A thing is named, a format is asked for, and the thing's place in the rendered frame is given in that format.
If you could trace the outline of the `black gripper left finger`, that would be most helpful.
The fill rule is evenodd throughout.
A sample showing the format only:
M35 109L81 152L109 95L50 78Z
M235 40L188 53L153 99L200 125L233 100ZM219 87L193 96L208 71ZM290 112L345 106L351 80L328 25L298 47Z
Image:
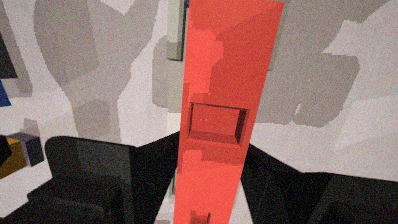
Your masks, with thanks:
M52 177L65 175L116 183L125 224L153 224L178 164L180 131L146 145L51 137L45 154Z

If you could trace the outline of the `red long bar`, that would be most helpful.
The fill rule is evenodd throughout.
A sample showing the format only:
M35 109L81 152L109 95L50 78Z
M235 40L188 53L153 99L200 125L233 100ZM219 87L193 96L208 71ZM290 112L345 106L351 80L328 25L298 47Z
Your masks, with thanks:
M229 224L284 3L190 0L173 224Z

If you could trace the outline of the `dark grey flat block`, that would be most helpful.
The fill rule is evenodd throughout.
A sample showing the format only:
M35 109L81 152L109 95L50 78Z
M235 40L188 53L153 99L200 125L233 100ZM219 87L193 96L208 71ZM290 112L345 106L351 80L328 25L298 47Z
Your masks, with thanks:
M9 58L8 50L0 32L0 79L17 79L17 73Z
M44 161L39 137L16 132L6 135L6 138L20 140L27 167L33 167Z

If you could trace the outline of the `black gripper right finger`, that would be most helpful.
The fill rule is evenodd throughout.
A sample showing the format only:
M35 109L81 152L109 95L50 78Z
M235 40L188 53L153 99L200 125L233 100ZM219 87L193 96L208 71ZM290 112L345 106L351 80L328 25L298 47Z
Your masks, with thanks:
M319 224L333 202L398 209L398 182L301 172L250 143L240 180L253 224Z

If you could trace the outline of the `orange rectangular block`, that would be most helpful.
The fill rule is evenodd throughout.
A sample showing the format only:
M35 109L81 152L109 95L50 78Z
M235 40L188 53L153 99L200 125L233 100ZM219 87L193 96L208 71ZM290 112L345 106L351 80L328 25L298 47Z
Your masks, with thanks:
M0 179L27 167L20 140L6 138L12 154L0 166Z

